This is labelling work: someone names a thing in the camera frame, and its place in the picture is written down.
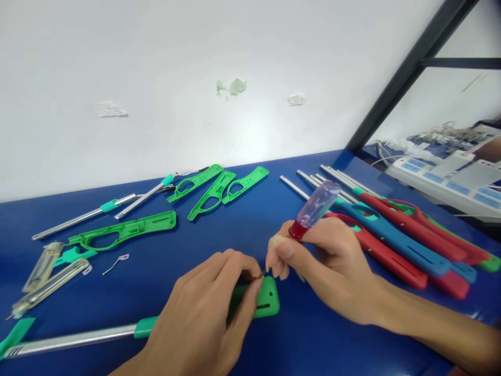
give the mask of fingernail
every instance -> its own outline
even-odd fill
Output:
[[[292,256],[294,252],[294,247],[288,241],[287,238],[284,238],[280,235],[274,235],[270,239],[270,246],[278,253],[278,255],[284,259]]]

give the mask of green plastic part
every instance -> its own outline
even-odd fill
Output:
[[[101,205],[100,208],[105,213],[111,212],[112,210],[117,209],[118,207],[120,207],[119,205],[118,206],[115,205],[115,203],[117,201],[118,201],[117,199],[111,200],[111,201],[107,202],[106,204]]]
[[[120,243],[123,243],[124,241],[138,235],[142,235],[148,232],[171,230],[175,226],[176,212],[167,211],[165,213],[155,214],[138,220],[133,220],[122,224],[81,233],[80,235],[68,238],[67,245],[80,244],[83,248],[88,250],[107,251],[108,249],[111,249],[114,246],[119,245]],[[102,235],[107,235],[112,232],[118,232],[118,239],[115,240],[113,244],[102,248],[95,248],[90,245],[92,239]]]
[[[264,167],[258,166],[258,167],[256,167],[256,169],[253,172],[251,172],[246,177],[235,180],[228,187],[228,194],[222,200],[223,204],[226,205],[228,202],[233,201],[238,196],[240,196],[242,193],[245,193],[245,191],[247,191],[254,184],[257,184],[260,180],[264,179],[269,173],[270,172],[267,169],[265,169]],[[235,184],[240,184],[242,186],[242,189],[235,192],[235,193],[230,193],[231,187],[234,186]]]
[[[74,246],[70,250],[64,251],[61,257],[56,258],[54,265],[52,267],[57,267],[63,265],[64,263],[72,264],[78,259],[89,259],[92,256],[96,256],[98,253],[96,251],[80,252],[80,248]]]
[[[16,326],[14,326],[14,328],[10,331],[7,338],[0,342],[0,360],[4,358],[7,350],[21,343],[34,321],[35,318],[27,318],[21,319],[17,322]]]
[[[174,181],[174,176],[172,176],[172,174],[170,174],[169,176],[165,177],[165,179],[163,179],[160,183],[167,186],[167,185],[171,184],[173,181]]]
[[[236,176],[236,173],[231,172],[231,171],[221,172],[221,174],[218,176],[216,181],[213,182],[213,184],[210,186],[209,189],[207,189],[207,192],[198,201],[198,203],[195,205],[195,207],[192,209],[192,211],[189,212],[188,220],[192,221],[200,213],[206,213],[206,212],[210,212],[211,210],[214,210],[221,202],[221,198],[223,197],[224,189],[228,186],[228,184],[231,183],[231,181],[233,179],[235,179],[235,176]],[[202,206],[211,197],[217,198],[218,201],[210,208],[202,209]]]
[[[475,266],[486,272],[495,273],[501,267],[501,258],[493,255],[492,253],[489,253],[489,255],[491,255],[490,260],[481,262],[480,264],[476,264]]]
[[[134,329],[134,339],[148,338],[157,319],[158,316],[140,320]]]
[[[360,196],[362,193],[367,193],[367,192],[365,192],[363,189],[359,187],[355,187],[353,188],[353,193],[357,196]]]
[[[245,291],[249,285],[237,286],[233,290],[230,301],[230,309],[228,310],[228,321],[233,317],[238,305],[242,301]],[[255,319],[274,316],[280,311],[280,300],[278,299],[277,284],[271,276],[266,276],[263,279],[263,285],[257,295],[257,309],[254,314]]]
[[[202,184],[207,183],[210,179],[215,177],[218,173],[220,173],[224,168],[222,168],[218,164],[213,164],[211,167],[209,167],[207,170],[204,172],[201,172],[198,175],[195,175],[192,178],[186,178],[184,179],[181,183],[179,183],[176,187],[176,190],[174,191],[174,194],[170,196],[167,201],[170,203],[173,203],[176,200],[179,200],[180,198],[186,196],[188,193],[194,191],[196,188],[200,187]],[[185,189],[183,191],[180,191],[180,188],[186,183],[193,183],[193,186]]]
[[[237,286],[231,295],[230,308],[228,310],[228,321],[233,317],[238,305],[242,301],[245,291],[249,285]],[[263,285],[257,296],[257,309],[254,314],[255,319],[274,316],[280,311],[280,300],[278,299],[277,284],[273,277],[266,276]],[[134,329],[134,338],[147,338],[157,322],[158,316],[140,320]]]

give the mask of finger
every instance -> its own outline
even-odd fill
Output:
[[[289,276],[289,272],[290,272],[289,266],[285,264],[283,272],[279,274],[280,280],[287,279],[287,277]]]
[[[236,347],[238,349],[242,348],[245,334],[256,313],[257,296],[262,285],[263,279],[257,278],[245,291],[244,297],[226,330],[225,341],[227,341],[231,347]]]
[[[254,278],[259,278],[261,275],[261,268],[255,258],[244,255],[242,252],[233,252],[213,286],[214,291],[217,291],[217,295],[223,299],[225,304],[230,303],[231,294],[242,271],[249,271]]]
[[[193,279],[196,278],[198,282],[203,284],[213,282],[218,277],[226,262],[234,253],[235,250],[227,249],[218,257],[215,257],[215,260],[212,263],[208,264],[203,270],[201,270],[197,276],[193,277]]]
[[[277,233],[289,238],[289,229],[292,221],[286,222]],[[339,218],[322,218],[303,235],[301,242],[314,244],[323,248],[330,255],[345,256],[353,249],[352,245],[358,244],[353,230]]]
[[[272,268],[273,278],[277,278],[280,274],[282,274],[284,268],[285,262],[282,259],[278,260],[276,265]]]
[[[185,279],[186,281],[193,279],[195,276],[200,274],[200,272],[205,270],[208,266],[216,263],[221,256],[222,256],[221,252],[216,252],[211,257],[209,257],[207,260],[202,262],[200,265],[196,266],[195,268],[190,270],[188,273],[186,273],[182,278]]]
[[[285,222],[278,231],[278,234],[284,237],[289,236],[289,228],[292,226],[293,223],[294,221],[292,220]],[[270,268],[274,267],[279,260],[280,258],[277,256],[273,248],[271,248],[270,244],[268,243],[268,253],[266,254],[266,261],[265,261],[266,273],[269,272]]]
[[[353,230],[339,218],[323,218],[303,235],[303,242],[323,248],[329,254],[339,254],[345,247],[337,247],[340,240],[354,238]]]
[[[341,278],[341,275],[317,261],[304,246],[293,239],[275,235],[270,239],[270,244],[277,255],[296,269],[315,291],[316,288],[326,288]]]

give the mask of blue tabletop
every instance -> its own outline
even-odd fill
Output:
[[[237,173],[237,179],[257,165],[268,169],[270,174],[239,199],[200,215],[195,222],[189,222],[186,217],[209,184],[174,205],[165,200],[167,194],[158,194],[130,213],[126,220],[174,209],[178,224],[174,230],[136,237],[91,258],[94,269],[89,275],[78,275],[29,311],[26,317],[37,320],[25,339],[126,325],[158,315],[175,281],[217,251],[234,248],[254,256],[264,265],[268,239],[284,221],[294,219],[304,204],[279,176],[285,175],[305,192],[311,192],[296,175],[296,170],[325,175],[319,169],[321,163],[343,170],[381,195],[418,205],[448,229],[500,255],[498,243],[347,151],[249,164],[229,170]],[[117,222],[111,212],[43,241],[32,241],[32,235],[113,198],[145,193],[161,178],[0,205],[0,311],[5,317],[10,314],[11,305],[22,297],[21,289],[43,245],[55,240],[65,242],[70,236]],[[105,276],[101,275],[125,253],[130,254],[128,260],[118,263]],[[373,259],[369,259],[369,263],[375,273],[413,291]],[[411,338],[374,326],[353,324],[337,315],[295,273],[286,281],[277,280],[277,288],[281,302],[279,314],[252,323],[232,374],[423,375],[445,374],[450,368],[442,357]],[[500,273],[479,271],[477,282],[465,301],[444,296],[433,287],[418,294],[486,323],[493,323],[501,316]],[[0,338],[4,338],[15,321],[0,322]],[[129,338],[4,360],[0,362],[0,374],[106,375],[140,351],[145,342]]]

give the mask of green plastic housing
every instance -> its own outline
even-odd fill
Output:
[[[176,212],[167,211],[165,213],[155,214],[149,217],[104,227],[94,231],[84,232],[80,235],[68,238],[67,245],[80,244],[83,248],[91,251],[107,251],[124,241],[142,235],[148,232],[171,230],[176,226]],[[111,245],[102,248],[92,247],[92,239],[112,232],[118,232],[118,239]]]
[[[184,179],[181,183],[179,183],[176,187],[176,190],[174,191],[174,194],[170,196],[167,201],[170,203],[173,203],[176,200],[179,200],[180,198],[186,196],[187,194],[191,193],[194,191],[196,188],[200,187],[202,184],[207,183],[210,179],[215,177],[218,173],[223,171],[224,168],[222,168],[218,164],[213,164],[211,167],[209,167],[207,170],[204,172],[201,172],[198,175],[195,175],[192,178],[186,178]],[[193,186],[185,189],[183,191],[180,191],[180,188],[183,187],[186,183],[193,183]]]
[[[233,317],[238,305],[242,301],[245,291],[249,285],[241,285],[235,287],[231,295],[230,309],[228,310],[228,320]],[[278,299],[277,284],[271,276],[266,276],[263,279],[263,285],[257,296],[257,309],[254,314],[255,319],[274,316],[280,311],[280,300]]]
[[[244,297],[245,291],[249,285],[237,286],[233,290],[230,301],[230,309],[228,310],[228,320],[233,317],[238,305]],[[257,296],[257,309],[254,314],[255,319],[274,316],[280,310],[280,300],[278,299],[277,284],[273,277],[267,276],[263,280],[263,286],[259,291]],[[134,330],[134,338],[147,338],[150,336],[151,330],[153,329],[155,322],[157,322],[158,316],[142,319]]]
[[[223,204],[227,204],[228,202],[236,199],[241,194],[245,193],[245,191],[247,191],[253,185],[257,184],[260,180],[264,179],[269,173],[270,172],[267,169],[265,169],[264,167],[258,166],[258,167],[256,167],[256,169],[253,172],[251,172],[246,177],[235,180],[228,187],[228,194],[222,200]],[[242,189],[235,192],[235,193],[230,193],[231,187],[234,186],[235,184],[240,184],[242,186]]]
[[[206,212],[210,212],[211,210],[214,210],[221,202],[221,198],[223,197],[224,189],[228,186],[228,184],[231,183],[231,181],[233,179],[235,179],[235,176],[236,176],[236,173],[231,172],[231,171],[221,172],[221,174],[218,176],[216,181],[213,182],[213,184],[210,186],[209,189],[207,189],[207,192],[198,201],[198,203],[195,205],[195,207],[192,209],[192,211],[189,212],[188,220],[192,221],[200,213],[206,213]],[[202,206],[211,197],[217,198],[218,201],[210,208],[202,209]]]
[[[63,265],[64,263],[72,264],[78,259],[89,259],[92,256],[96,256],[98,253],[96,251],[87,251],[81,253],[80,248],[74,246],[73,248],[64,251],[61,257],[56,258],[56,261],[52,265],[53,268]]]
[[[495,273],[501,267],[501,258],[499,258],[496,255],[493,255],[490,252],[489,252],[489,255],[491,255],[490,260],[486,260],[484,262],[481,262],[480,264],[476,264],[475,266],[479,269],[486,271],[486,272]]]

